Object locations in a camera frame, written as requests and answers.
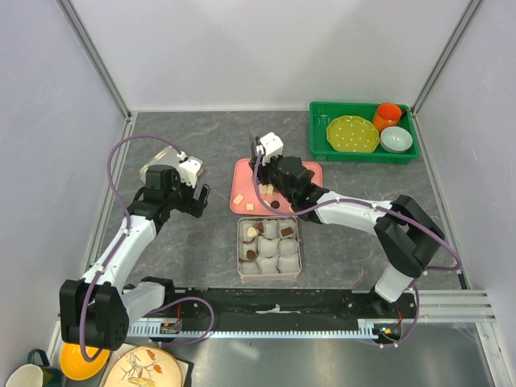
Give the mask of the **silver tin lid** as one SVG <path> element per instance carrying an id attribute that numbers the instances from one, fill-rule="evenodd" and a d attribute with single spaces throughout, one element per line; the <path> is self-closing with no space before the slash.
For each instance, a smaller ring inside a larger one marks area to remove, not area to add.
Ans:
<path id="1" fill-rule="evenodd" d="M 145 183 L 146 182 L 146 173 L 148 169 L 153 165 L 165 165 L 167 167 L 173 167 L 176 169 L 178 165 L 177 161 L 177 151 L 174 147 L 168 146 L 164 148 L 161 152 L 159 152 L 156 156 L 150 159 L 140 170 L 139 170 L 139 179 Z"/>

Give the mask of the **pink chocolate tray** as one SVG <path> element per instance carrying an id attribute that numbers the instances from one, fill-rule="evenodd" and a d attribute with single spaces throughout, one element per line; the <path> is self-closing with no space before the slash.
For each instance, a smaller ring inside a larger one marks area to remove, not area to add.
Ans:
<path id="1" fill-rule="evenodd" d="M 252 184 L 252 169 L 249 166 L 249 161 L 249 158 L 243 158 L 235 163 L 229 207 L 235 214 L 275 216 L 273 212 L 267 210 L 260 203 L 256 196 Z M 262 198 L 267 204 L 271 204 L 272 201 L 279 201 L 279 211 L 292 213 L 290 204 L 278 192 L 265 188 L 259 188 L 259 192 L 262 194 Z M 244 200 L 237 206 L 232 201 L 238 194 L 242 194 Z M 248 203 L 254 204 L 254 211 L 246 211 L 246 205 Z"/>

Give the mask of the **pink square chocolate tin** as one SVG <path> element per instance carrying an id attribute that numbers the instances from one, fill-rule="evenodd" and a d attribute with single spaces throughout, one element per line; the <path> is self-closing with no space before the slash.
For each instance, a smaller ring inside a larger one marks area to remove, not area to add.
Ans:
<path id="1" fill-rule="evenodd" d="M 247 237 L 247 229 L 262 222 L 264 233 Z M 281 229 L 292 227 L 293 234 L 282 236 Z M 246 259 L 247 250 L 256 252 Z M 302 270 L 298 222 L 293 217 L 246 217 L 238 221 L 237 273 L 243 282 L 294 280 Z"/>

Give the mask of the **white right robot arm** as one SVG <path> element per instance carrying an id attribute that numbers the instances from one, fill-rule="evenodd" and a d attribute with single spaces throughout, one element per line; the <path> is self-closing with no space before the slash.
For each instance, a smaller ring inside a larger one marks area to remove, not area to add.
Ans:
<path id="1" fill-rule="evenodd" d="M 370 310 L 388 317 L 398 299 L 420 278 L 446 241 L 444 233 L 411 197 L 392 202 L 350 198 L 312 182 L 312 173 L 298 157 L 274 156 L 268 163 L 258 155 L 249 162 L 253 185 L 271 185 L 304 221 L 349 227 L 375 235 L 388 264 L 369 297 Z"/>

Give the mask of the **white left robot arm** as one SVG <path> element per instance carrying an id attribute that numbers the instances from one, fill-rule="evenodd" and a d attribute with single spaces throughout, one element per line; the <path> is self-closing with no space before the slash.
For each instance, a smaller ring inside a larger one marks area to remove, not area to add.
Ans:
<path id="1" fill-rule="evenodd" d="M 158 236 L 172 211 L 200 218 L 207 206 L 208 185 L 197 189 L 203 170 L 200 160 L 177 167 L 148 168 L 144 186 L 128 206 L 128 217 L 101 257 L 78 280 L 60 287 L 60 328 L 66 343 L 115 350 L 125 341 L 130 326 L 155 312 L 168 317 L 177 298 L 165 281 L 141 281 L 134 289 L 124 285 L 145 248 Z"/>

